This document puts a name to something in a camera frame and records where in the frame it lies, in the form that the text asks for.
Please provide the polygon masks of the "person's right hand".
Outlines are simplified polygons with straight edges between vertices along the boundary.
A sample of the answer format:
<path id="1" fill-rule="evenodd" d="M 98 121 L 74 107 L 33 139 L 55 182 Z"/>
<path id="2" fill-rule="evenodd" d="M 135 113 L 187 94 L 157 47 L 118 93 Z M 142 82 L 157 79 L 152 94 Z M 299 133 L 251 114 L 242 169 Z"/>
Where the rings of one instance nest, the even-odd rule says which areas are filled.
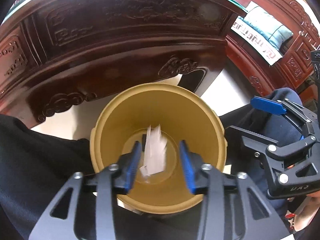
<path id="1" fill-rule="evenodd" d="M 306 228 L 319 210 L 319 198 L 311 197 L 302 211 L 295 215 L 293 227 L 296 232 Z"/>

